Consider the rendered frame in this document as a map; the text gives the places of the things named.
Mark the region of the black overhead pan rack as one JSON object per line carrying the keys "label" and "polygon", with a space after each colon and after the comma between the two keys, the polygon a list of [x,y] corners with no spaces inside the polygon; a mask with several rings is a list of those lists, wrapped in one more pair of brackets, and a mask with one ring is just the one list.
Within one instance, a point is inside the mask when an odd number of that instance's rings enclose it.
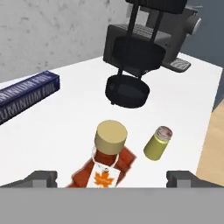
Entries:
{"label": "black overhead pan rack", "polygon": [[187,0],[125,0],[129,4],[137,3],[139,6],[156,11],[181,14],[186,7]]}

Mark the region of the small black hanging pan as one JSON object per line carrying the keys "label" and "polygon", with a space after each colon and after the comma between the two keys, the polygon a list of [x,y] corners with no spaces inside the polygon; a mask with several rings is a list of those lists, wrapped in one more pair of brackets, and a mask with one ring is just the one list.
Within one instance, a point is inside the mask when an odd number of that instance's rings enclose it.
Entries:
{"label": "small black hanging pan", "polygon": [[110,103],[126,109],[141,108],[146,103],[150,91],[144,81],[123,74],[122,69],[108,77],[105,87],[105,95]]}

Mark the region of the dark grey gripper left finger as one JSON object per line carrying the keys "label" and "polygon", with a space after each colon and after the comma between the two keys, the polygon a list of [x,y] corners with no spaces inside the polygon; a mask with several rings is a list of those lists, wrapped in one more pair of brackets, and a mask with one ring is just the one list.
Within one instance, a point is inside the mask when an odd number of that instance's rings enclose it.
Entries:
{"label": "dark grey gripper left finger", "polygon": [[38,187],[38,188],[56,188],[58,186],[56,171],[34,171],[24,179],[2,185],[2,188],[8,187]]}

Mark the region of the large black hanging pan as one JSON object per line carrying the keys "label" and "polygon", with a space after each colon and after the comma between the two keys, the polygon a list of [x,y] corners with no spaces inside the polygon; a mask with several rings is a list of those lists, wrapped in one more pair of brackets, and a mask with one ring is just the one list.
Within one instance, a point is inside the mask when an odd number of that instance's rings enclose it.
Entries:
{"label": "large black hanging pan", "polygon": [[142,74],[160,68],[165,57],[165,49],[155,43],[164,13],[160,11],[150,40],[143,40],[132,36],[137,18],[140,0],[134,0],[128,30],[124,36],[115,39],[113,56],[119,61],[118,74],[122,74],[125,67],[134,67]]}

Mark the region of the dark grey coffee machine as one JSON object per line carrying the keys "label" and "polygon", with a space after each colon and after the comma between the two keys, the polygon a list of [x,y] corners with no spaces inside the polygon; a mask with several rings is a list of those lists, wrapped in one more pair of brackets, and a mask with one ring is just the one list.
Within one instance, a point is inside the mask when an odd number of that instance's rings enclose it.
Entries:
{"label": "dark grey coffee machine", "polygon": [[[133,36],[149,40],[158,16],[157,10],[140,8],[141,11],[149,13],[146,25],[135,24]],[[179,59],[179,51],[188,35],[193,35],[199,28],[201,17],[198,9],[187,5],[181,14],[175,15],[165,12],[162,22],[157,31],[155,43],[165,49],[165,56],[162,67],[182,73],[186,71],[191,63]],[[103,60],[114,67],[118,63],[112,56],[114,42],[117,37],[123,36],[128,30],[127,24],[110,24],[107,29]]]}

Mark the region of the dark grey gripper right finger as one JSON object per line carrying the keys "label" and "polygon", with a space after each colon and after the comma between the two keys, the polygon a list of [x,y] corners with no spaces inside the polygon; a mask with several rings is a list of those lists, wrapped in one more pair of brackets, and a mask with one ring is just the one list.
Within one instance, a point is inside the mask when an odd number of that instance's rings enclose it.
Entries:
{"label": "dark grey gripper right finger", "polygon": [[197,178],[190,171],[168,171],[166,173],[167,187],[186,187],[186,188],[201,188],[201,187],[220,187],[215,183],[205,181],[203,179]]}

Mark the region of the orange maple syrup bottle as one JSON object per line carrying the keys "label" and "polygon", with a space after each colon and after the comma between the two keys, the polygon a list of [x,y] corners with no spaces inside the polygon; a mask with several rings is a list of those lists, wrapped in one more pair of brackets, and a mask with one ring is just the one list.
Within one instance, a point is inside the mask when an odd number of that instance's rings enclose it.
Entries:
{"label": "orange maple syrup bottle", "polygon": [[136,156],[125,146],[128,132],[118,121],[106,120],[96,129],[91,158],[73,176],[68,188],[116,187]]}

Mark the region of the yellow-green shaker with silver lid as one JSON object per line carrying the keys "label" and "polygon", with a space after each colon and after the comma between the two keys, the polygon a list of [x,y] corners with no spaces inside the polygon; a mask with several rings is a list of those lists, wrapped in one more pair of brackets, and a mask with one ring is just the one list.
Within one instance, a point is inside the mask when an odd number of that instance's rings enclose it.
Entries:
{"label": "yellow-green shaker with silver lid", "polygon": [[171,138],[172,131],[168,127],[158,127],[150,141],[145,145],[143,149],[144,155],[150,160],[159,160]]}

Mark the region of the blue aluminium foil box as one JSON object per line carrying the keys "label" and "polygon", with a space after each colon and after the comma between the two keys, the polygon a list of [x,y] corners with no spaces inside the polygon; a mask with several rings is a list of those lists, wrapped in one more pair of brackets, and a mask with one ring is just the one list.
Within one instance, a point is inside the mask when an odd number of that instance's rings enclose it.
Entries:
{"label": "blue aluminium foil box", "polygon": [[60,90],[60,77],[44,71],[0,89],[0,125]]}

